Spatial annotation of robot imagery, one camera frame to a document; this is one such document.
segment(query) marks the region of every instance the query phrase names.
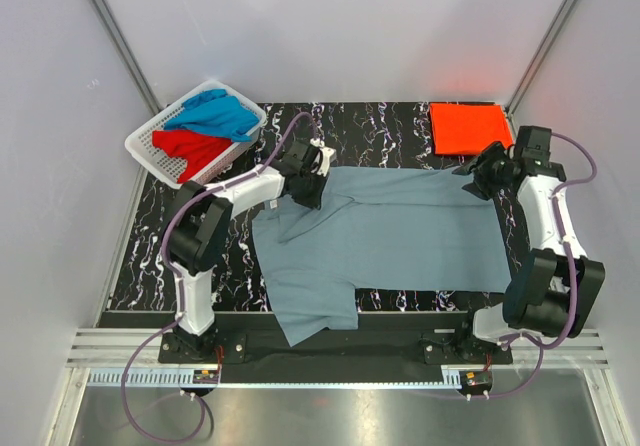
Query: laundry basket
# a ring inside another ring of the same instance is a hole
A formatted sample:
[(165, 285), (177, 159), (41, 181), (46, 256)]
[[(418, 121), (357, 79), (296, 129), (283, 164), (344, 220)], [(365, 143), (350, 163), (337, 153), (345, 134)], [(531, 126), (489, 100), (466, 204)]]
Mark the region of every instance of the laundry basket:
[(155, 148), (151, 144), (151, 133), (153, 131), (164, 129), (164, 124), (171, 118), (174, 118), (184, 109), (182, 103), (193, 96), (209, 91), (210, 89), (224, 89), (230, 96), (235, 96), (240, 104), (256, 115), (256, 125), (251, 128), (247, 135), (251, 141), (245, 143), (233, 143), (220, 156), (211, 161), (207, 166), (202, 168), (191, 181), (200, 184), (206, 184), (212, 178), (220, 174), (222, 170), (230, 165), (238, 156), (248, 150), (260, 136), (260, 128), (267, 123), (267, 114), (257, 104), (249, 101), (246, 97), (238, 93), (236, 90), (226, 86), (218, 81), (209, 80), (202, 83), (197, 88), (189, 91), (175, 103), (165, 108), (151, 120), (147, 121), (141, 127), (136, 129), (124, 142), (125, 148), (131, 153), (131, 156), (144, 166), (151, 174), (163, 183), (178, 189), (178, 178), (187, 168), (187, 161), (182, 158), (170, 158), (161, 149)]

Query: metal frame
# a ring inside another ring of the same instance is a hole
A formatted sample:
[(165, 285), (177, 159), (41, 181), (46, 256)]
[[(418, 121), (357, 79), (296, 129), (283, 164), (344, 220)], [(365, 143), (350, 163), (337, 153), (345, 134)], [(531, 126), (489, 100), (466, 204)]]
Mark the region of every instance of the metal frame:
[(540, 46), (538, 46), (536, 53), (533, 55), (533, 59), (529, 63), (529, 66), (527, 67), (527, 70), (525, 71), (524, 76), (522, 76), (522, 79), (520, 80), (518, 87), (516, 88), (515, 92), (513, 93), (513, 96), (511, 97), (511, 99), (506, 105), (506, 110), (509, 115), (513, 115), (516, 109), (518, 109), (518, 106), (520, 105), (522, 98), (527, 93), (529, 86), (531, 86), (531, 83), (536, 77), (536, 74), (538, 74), (540, 67), (544, 63), (544, 60), (547, 58), (547, 55), (549, 54), (549, 51), (551, 51), (551, 48), (553, 47), (556, 40), (558, 39), (558, 36), (566, 26), (567, 21), (571, 16), (571, 13), (573, 13), (573, 11), (576, 9), (576, 6), (578, 5), (579, 1), (580, 0), (563, 0), (562, 1), (562, 4), (560, 5), (558, 12), (556, 13), (553, 20), (551, 21), (551, 24), (549, 25), (549, 28), (547, 29), (547, 32), (544, 35), (544, 38), (542, 38), (542, 42), (540, 43)]
[[(124, 368), (140, 343), (157, 332), (157, 329), (80, 329), (67, 360), (68, 368)], [(449, 333), (453, 330), (438, 330)], [(215, 364), (165, 364), (158, 362), (162, 338), (154, 338), (143, 349), (133, 366), (148, 368), (216, 369)], [(527, 340), (516, 341), (511, 347), (513, 364), (493, 365), (494, 369), (532, 368), (538, 360), (538, 348)], [(569, 338), (558, 348), (547, 351), (542, 364), (544, 369), (608, 369), (609, 363), (602, 347), (600, 335), (594, 329), (585, 329), (577, 338)], [(451, 364), (443, 370), (474, 369), (468, 364)]]
[(89, 369), (74, 368), (66, 372), (65, 388), (46, 444), (68, 446), (80, 412), (80, 405), (89, 379)]
[[(198, 383), (197, 376), (205, 375), (215, 380), (216, 367), (207, 368), (200, 373), (199, 368), (130, 368), (125, 384), (135, 388), (189, 388), (210, 389), (211, 383)], [(91, 368), (87, 386), (120, 387), (124, 368)]]
[(610, 369), (584, 372), (591, 400), (607, 445), (635, 444)]
[(142, 72), (140, 65), (138, 64), (138, 61), (131, 51), (127, 40), (124, 38), (124, 35), (122, 34), (122, 31), (120, 30), (120, 27), (118, 26), (118, 23), (115, 20), (115, 17), (111, 12), (107, 1), (90, 1), (95, 8), (96, 13), (98, 14), (100, 21), (105, 27), (109, 38), (111, 38), (114, 47), (118, 51), (122, 62), (131, 75), (131, 79), (138, 88), (138, 92), (140, 93), (142, 100), (145, 102), (152, 114), (158, 114), (162, 110), (162, 107), (160, 106), (160, 103), (158, 102), (156, 96), (153, 94), (153, 90), (151, 89), (151, 86), (149, 86), (149, 83), (147, 82), (147, 79)]

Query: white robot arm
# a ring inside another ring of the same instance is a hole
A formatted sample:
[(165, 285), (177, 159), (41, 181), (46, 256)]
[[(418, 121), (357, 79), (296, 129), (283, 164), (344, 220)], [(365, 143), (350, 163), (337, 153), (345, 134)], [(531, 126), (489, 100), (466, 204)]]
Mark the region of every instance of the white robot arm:
[(199, 338), (214, 329), (211, 268), (226, 242), (231, 218), (285, 194), (299, 204), (320, 208), (334, 158), (335, 150), (325, 147), (320, 140), (311, 140), (309, 144), (294, 142), (271, 165), (266, 168), (258, 165), (243, 174), (247, 178), (244, 181), (236, 177), (207, 186), (188, 182), (181, 187), (168, 212), (169, 220), (194, 196), (205, 189), (212, 191), (187, 211), (169, 237), (172, 265), (179, 272), (174, 279), (178, 311), (184, 311), (179, 332), (185, 343), (197, 349)]
[(493, 143), (455, 172), (473, 174), (473, 183), (465, 189), (482, 199), (506, 187), (517, 191), (531, 244), (503, 303), (473, 315), (460, 348), (470, 359), (481, 357), (500, 338), (514, 332), (559, 336), (569, 319), (570, 273), (563, 243), (569, 243), (578, 273), (578, 302), (569, 337), (582, 330), (604, 282), (604, 266), (587, 258), (573, 230), (561, 188), (566, 181), (564, 169), (549, 161), (551, 136), (549, 129), (523, 126), (512, 150), (507, 152), (502, 144)]

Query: white enclosure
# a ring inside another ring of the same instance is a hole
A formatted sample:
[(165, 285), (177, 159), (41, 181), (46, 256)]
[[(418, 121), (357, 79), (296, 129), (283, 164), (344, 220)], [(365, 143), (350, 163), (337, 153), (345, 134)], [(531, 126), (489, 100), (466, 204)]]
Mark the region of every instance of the white enclosure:
[(149, 111), (89, 0), (0, 4), (0, 443), (33, 446), (101, 306), (137, 171), (122, 143)]
[[(587, 253), (602, 261), (607, 280), (591, 324), (600, 331), (629, 422), (640, 437), (638, 368), (640, 311), (640, 0), (582, 0), (520, 108), (519, 124), (567, 134), (591, 151), (596, 180), (567, 195)], [(588, 175), (580, 153), (553, 143), (569, 177)]]
[[(105, 0), (107, 8), (93, 1), (95, 9), (92, 0), (0, 0), (0, 327), (9, 338), (0, 444), (43, 444), (73, 338), (92, 326), (109, 271), (117, 270), (110, 265), (138, 171), (123, 143), (151, 116), (148, 106), (210, 78), (256, 102), (506, 104), (525, 72), (533, 75), (528, 67), (563, 3)], [(576, 367), (600, 361), (587, 378), (602, 380), (610, 361), (637, 437), (639, 8), (640, 0), (581, 0), (548, 56), (535, 56), (542, 67), (515, 111), (518, 124), (578, 139), (600, 166), (594, 183), (568, 194), (581, 243), (607, 269), (589, 320), (606, 350), (588, 332), (575, 343), (591, 348)], [(123, 62), (118, 47), (135, 61), (125, 54)], [(146, 105), (141, 78), (155, 96)], [(570, 178), (587, 172), (577, 153), (552, 146)], [(555, 353), (559, 361), (572, 361), (579, 346), (568, 348)], [(147, 353), (155, 361), (157, 350)], [(520, 365), (537, 357), (524, 348), (517, 354)], [(609, 400), (609, 383), (600, 380), (590, 380), (590, 394)]]
[(562, 0), (107, 0), (160, 104), (214, 78), (257, 102), (513, 94)]

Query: orange cloth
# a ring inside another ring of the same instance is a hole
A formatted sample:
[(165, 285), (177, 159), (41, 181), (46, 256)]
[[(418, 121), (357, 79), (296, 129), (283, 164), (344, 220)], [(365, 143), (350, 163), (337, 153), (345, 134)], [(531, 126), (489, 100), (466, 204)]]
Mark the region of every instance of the orange cloth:
[(513, 144), (502, 108), (497, 104), (432, 103), (431, 125), (436, 154), (477, 155), (494, 141)]

